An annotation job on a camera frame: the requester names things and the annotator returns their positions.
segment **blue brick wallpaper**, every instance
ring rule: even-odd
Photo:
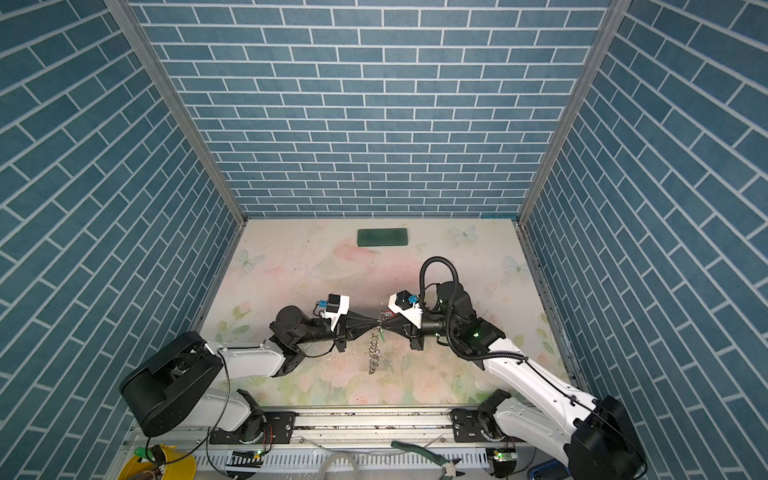
[[[634,0],[528,228],[649,478],[768,478],[768,3]]]
[[[478,217],[517,213],[608,0],[131,4],[251,217]]]
[[[101,0],[0,1],[0,478],[103,475],[235,225]]]

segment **yellow bucket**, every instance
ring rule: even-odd
[[[172,462],[173,460],[184,456],[184,452],[177,451],[176,447],[170,447],[168,445],[160,445],[160,447],[163,449],[167,462]],[[130,478],[133,478],[135,475],[147,472],[153,468],[154,463],[149,462],[146,459],[142,459],[141,462],[139,462],[139,457],[134,455],[134,457],[131,458],[131,460],[128,460],[128,463],[123,467],[120,476],[118,476],[118,480],[130,480]],[[161,478],[163,480],[193,480],[196,471],[197,465],[195,465],[194,457],[190,455],[181,462],[165,465],[165,472]]]

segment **floral tabletop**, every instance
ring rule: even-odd
[[[360,228],[408,229],[404,247],[356,245]],[[419,268],[440,255],[451,260],[478,315],[495,324],[530,357],[568,381],[522,248],[510,220],[251,220],[201,329],[222,343],[259,343],[271,336],[280,309],[296,305],[307,315],[329,293],[350,296],[350,310],[378,316],[390,295],[419,290]],[[427,283],[450,280],[440,264]],[[427,303],[434,304],[434,287]],[[433,338],[412,351],[408,340],[384,332],[379,370],[368,374],[365,334],[317,359],[304,359],[280,378],[233,381],[263,406],[464,404],[509,390],[475,364],[459,359]],[[303,345],[309,355],[330,342]]]

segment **black cable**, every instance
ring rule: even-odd
[[[275,432],[272,430],[272,425],[268,425],[270,427],[270,447],[268,449],[264,449],[264,453],[261,456],[265,456],[267,453],[272,452],[272,447],[275,446]],[[264,440],[266,440],[266,427],[264,427]]]
[[[528,470],[531,467],[531,465],[533,465],[533,461],[536,459],[536,453],[537,452],[538,452],[538,449],[536,447],[534,447],[533,448],[533,455],[531,455],[531,459],[528,460],[528,464],[525,467],[520,468],[519,470],[515,470],[510,475],[514,475],[516,473],[520,473],[520,472],[524,472],[524,471]]]
[[[425,293],[426,293],[426,290],[427,290],[429,287],[431,287],[432,285],[439,285],[439,284],[440,284],[440,282],[434,282],[434,283],[430,283],[429,285],[425,286],[425,287],[424,287],[424,291],[425,291]],[[429,311],[430,311],[430,312],[433,312],[433,311],[435,311],[435,310],[437,309],[437,306],[438,306],[438,304],[439,304],[439,303],[440,303],[440,299],[438,298],[437,300],[435,300],[435,306],[432,308],[432,310],[429,310]]]
[[[208,460],[208,465],[214,467],[214,470],[216,470],[216,472],[218,472],[219,475],[223,475],[223,476],[225,476],[227,478],[233,478],[234,480],[237,480],[240,477],[239,475],[235,475],[234,477],[230,477],[230,475],[228,473],[222,472],[221,470],[219,470],[219,468],[216,467],[214,465],[214,463],[210,460],[210,453],[208,452],[208,438],[209,437],[210,437],[210,428],[208,429],[208,435],[205,437],[205,458],[206,458],[206,460]]]
[[[638,476],[634,477],[634,480],[638,480],[639,478],[642,478],[648,471],[648,464],[643,459],[643,456],[641,455],[640,449],[632,443],[626,435],[619,432],[618,429],[616,429],[613,425],[611,425],[608,421],[606,421],[603,417],[598,415],[597,412],[595,412],[593,409],[587,407],[583,403],[579,402],[575,396],[568,396],[566,395],[562,390],[560,390],[558,387],[556,387],[552,382],[549,381],[549,379],[544,376],[541,372],[539,372],[536,368],[531,365],[531,363],[528,362],[528,357],[522,353],[518,352],[489,352],[489,353],[482,353],[479,355],[467,355],[466,353],[463,353],[459,351],[456,348],[456,345],[453,343],[453,338],[451,337],[451,326],[453,321],[453,302],[456,295],[456,292],[458,291],[458,272],[456,271],[456,267],[451,263],[450,260],[444,258],[444,257],[430,257],[427,259],[427,261],[424,262],[422,265],[422,269],[419,271],[419,305],[422,307],[422,311],[425,310],[425,303],[424,303],[424,293],[425,293],[425,286],[424,286],[424,275],[426,273],[427,267],[431,265],[432,263],[439,262],[444,264],[448,269],[451,271],[452,276],[452,282],[453,282],[453,290],[451,292],[451,296],[448,300],[448,312],[445,315],[445,339],[448,341],[448,347],[450,347],[451,351],[453,351],[454,354],[460,359],[468,360],[468,361],[475,361],[475,360],[490,360],[490,359],[514,359],[518,361],[518,364],[525,363],[531,369],[536,372],[546,383],[548,383],[552,388],[560,392],[565,398],[570,399],[574,404],[581,406],[582,408],[586,409],[590,413],[594,414],[597,418],[599,418],[605,425],[610,427],[612,430],[614,430],[618,435],[621,436],[621,438],[624,439],[624,441],[627,443],[627,446],[631,447],[634,450],[634,453],[643,461],[643,471]]]
[[[335,342],[334,342],[334,343],[331,343],[331,348],[329,348],[327,352],[325,352],[325,353],[320,353],[319,355],[307,355],[307,354],[306,354],[306,353],[305,353],[303,350],[301,350],[301,348],[299,348],[298,346],[297,346],[296,348],[297,348],[297,349],[299,349],[299,351],[300,351],[301,353],[303,353],[303,354],[304,354],[304,356],[305,356],[306,358],[308,358],[308,359],[318,359],[318,358],[320,358],[321,356],[324,356],[324,355],[328,355],[329,353],[331,353],[331,351],[333,351],[333,347],[334,347],[334,346],[336,346],[336,343],[335,343]]]
[[[203,446],[204,443],[205,444],[208,443],[208,439],[210,438],[210,434],[213,433],[218,428],[219,422],[221,422],[222,417],[224,417],[224,411],[227,410],[227,404],[230,402],[230,390],[231,390],[231,387],[230,387],[230,370],[227,368],[227,361],[224,359],[224,356],[221,355],[221,351],[217,350],[216,354],[221,358],[221,362],[224,364],[224,373],[227,375],[227,397],[224,399],[224,407],[221,409],[221,413],[219,414],[219,418],[216,420],[216,423],[214,423],[214,426],[211,427],[208,430],[208,434],[205,435],[205,439],[203,439],[202,442],[198,443],[195,448],[191,449],[189,452],[187,452],[186,454],[184,454],[180,458],[177,458],[175,460],[171,460],[170,462],[158,463],[158,462],[152,461],[152,463],[154,463],[155,466],[163,467],[165,465],[170,465],[172,463],[181,462],[186,457],[188,457],[188,456],[192,455],[193,453],[195,453],[198,448]],[[147,446],[146,446],[146,450],[145,450],[146,452],[149,450],[149,441],[150,441],[151,438],[152,437],[147,437]]]
[[[228,346],[228,345],[222,345],[219,350],[251,350],[251,349],[257,349],[259,348],[258,345],[254,346]]]
[[[458,292],[458,272],[456,271],[456,267],[453,265],[453,263],[451,263],[451,260],[448,260],[444,257],[430,257],[427,259],[427,261],[424,262],[422,269],[419,271],[419,306],[422,307],[422,311],[426,311],[424,302],[424,294],[426,290],[424,286],[424,275],[427,271],[427,267],[435,262],[442,263],[448,267],[448,270],[451,271],[453,282],[453,290],[451,291],[451,296],[448,298],[448,311],[445,315],[445,340],[448,342],[448,346],[451,348],[451,351],[453,351],[453,353],[456,354],[458,358],[468,360],[470,362],[474,362],[475,360],[490,359],[514,359],[519,362],[524,362],[526,359],[528,359],[527,356],[518,352],[490,352],[481,353],[478,355],[468,355],[456,348],[456,345],[453,343],[453,338],[451,337],[451,327],[453,321],[453,302],[456,296],[456,292]]]
[[[626,436],[625,434],[621,433],[621,432],[620,432],[620,431],[619,431],[619,430],[618,430],[616,427],[614,427],[613,425],[611,425],[611,424],[608,422],[608,420],[606,420],[606,419],[604,419],[603,417],[601,417],[601,416],[600,416],[600,415],[599,415],[597,412],[595,412],[593,409],[591,409],[591,408],[589,408],[588,406],[586,406],[585,404],[583,404],[583,403],[579,402],[579,400],[576,398],[576,395],[571,395],[571,396],[569,396],[567,393],[565,393],[565,392],[563,392],[562,390],[560,390],[560,389],[559,389],[559,388],[558,388],[558,387],[557,387],[557,386],[556,386],[554,383],[552,383],[552,382],[551,382],[551,381],[550,381],[550,380],[547,378],[547,376],[546,376],[546,375],[544,375],[543,373],[539,372],[539,371],[538,371],[538,369],[536,369],[536,368],[535,368],[533,365],[531,365],[531,363],[530,363],[528,360],[525,360],[525,365],[529,366],[529,367],[531,368],[531,370],[533,370],[534,372],[536,372],[536,374],[537,374],[537,375],[539,375],[539,376],[540,376],[540,377],[541,377],[541,378],[542,378],[542,379],[543,379],[543,380],[544,380],[546,383],[548,383],[550,387],[552,387],[553,389],[555,389],[555,390],[557,390],[558,392],[560,392],[560,394],[561,394],[561,395],[563,395],[563,396],[564,396],[566,399],[570,400],[570,401],[571,401],[571,404],[573,404],[573,405],[578,405],[578,406],[580,406],[581,408],[583,408],[583,409],[586,409],[586,410],[587,410],[588,412],[590,412],[592,415],[594,415],[594,416],[598,417],[598,418],[599,418],[599,419],[600,419],[600,420],[601,420],[601,421],[602,421],[602,422],[603,422],[603,423],[604,423],[604,424],[605,424],[605,425],[606,425],[608,428],[610,428],[611,430],[613,430],[614,432],[616,432],[617,434],[619,434],[619,435],[621,436],[621,438],[623,438],[623,439],[624,439],[624,442],[627,444],[627,446],[628,446],[628,447],[630,447],[632,450],[634,450],[634,454],[635,454],[635,455],[637,455],[637,457],[638,457],[638,458],[640,458],[640,460],[642,460],[642,461],[643,461],[643,471],[642,471],[642,472],[641,472],[641,473],[640,473],[638,476],[634,477],[634,480],[638,480],[639,478],[643,478],[643,477],[645,476],[645,474],[648,472],[648,462],[646,462],[646,461],[643,459],[643,456],[641,455],[641,451],[640,451],[640,449],[639,449],[639,448],[638,448],[638,447],[637,447],[637,446],[636,446],[636,445],[635,445],[633,442],[631,442],[631,441],[630,441],[630,439],[628,439],[628,438],[627,438],[627,436]]]

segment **metal corner post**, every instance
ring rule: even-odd
[[[195,332],[200,332],[200,329],[203,328],[203,323],[205,322],[205,319],[208,317],[210,308],[214,304],[214,300],[216,299],[216,294],[219,291],[219,287],[221,286],[221,283],[224,281],[224,275],[227,274],[227,270],[229,269],[230,264],[232,263],[232,259],[235,256],[235,251],[237,250],[237,246],[240,245],[240,238],[243,237],[243,232],[245,232],[245,225],[238,225],[237,229],[235,230],[234,237],[232,238],[232,243],[230,243],[229,247],[227,248],[227,251],[224,252],[224,258],[221,260],[221,264],[219,265],[219,268],[216,271],[216,276],[214,276],[214,281],[211,282],[210,286],[208,287],[208,291],[205,293],[205,299],[201,303],[200,308],[197,309],[197,312],[195,313],[195,317],[193,317],[192,319],[192,325],[190,326],[190,330],[194,330]]]
[[[632,3],[632,0],[613,0],[611,6],[608,7],[608,10],[605,13],[603,22],[600,25],[600,30],[598,30],[598,34],[594,39],[594,44],[589,51],[589,55],[587,55],[587,59],[584,61],[584,66],[581,68],[579,77],[576,80],[576,85],[571,92],[571,96],[568,98],[568,103],[563,109],[563,115],[560,122],[552,134],[552,138],[549,141],[547,150],[544,152],[544,156],[541,158],[541,164],[538,166],[531,188],[528,189],[528,195],[526,195],[523,200],[520,214],[518,215],[520,224],[524,225],[528,221],[528,217],[533,211],[536,200],[538,200],[541,191],[544,189],[547,178],[563,148],[565,138],[568,136],[568,133],[570,133],[571,128],[576,121],[576,115],[581,109],[581,105],[584,103],[587,93],[589,93],[589,87],[592,85],[592,81],[598,76],[598,70],[605,59],[608,47],[611,46],[611,42],[616,36],[621,21],[624,20],[624,14],[627,13],[630,3]]]
[[[221,170],[213,154],[208,149],[208,146],[200,135],[200,131],[197,129],[192,117],[184,107],[184,103],[176,91],[176,87],[168,77],[168,73],[165,71],[160,58],[157,56],[157,52],[152,47],[147,33],[139,24],[136,14],[128,4],[127,0],[104,0],[107,4],[109,12],[114,17],[123,35],[128,40],[128,43],[134,49],[136,56],[144,66],[144,70],[147,71],[149,78],[152,80],[155,88],[160,92],[161,97],[165,101],[170,114],[174,116],[176,122],[179,124],[179,128],[184,133],[184,136],[190,142],[190,146],[197,155],[197,159],[205,168],[211,181],[213,181],[216,190],[224,200],[227,208],[234,216],[237,224],[242,227],[246,222],[246,214],[243,209],[240,208],[240,204],[237,203],[232,190],[230,189],[227,180],[222,175]]]
[[[523,249],[525,261],[528,262],[528,270],[531,272],[531,278],[533,279],[534,285],[536,285],[538,296],[541,298],[541,305],[544,307],[544,311],[549,319],[549,324],[552,328],[552,336],[558,345],[558,351],[563,359],[565,371],[569,374],[571,380],[578,388],[585,392],[589,392],[587,377],[584,375],[584,371],[578,364],[576,351],[568,338],[568,331],[565,329],[563,318],[560,315],[557,304],[552,296],[549,283],[544,275],[544,268],[538,260],[536,251],[531,243],[528,229],[525,225],[518,222],[515,225],[515,232],[520,240],[520,246]]]

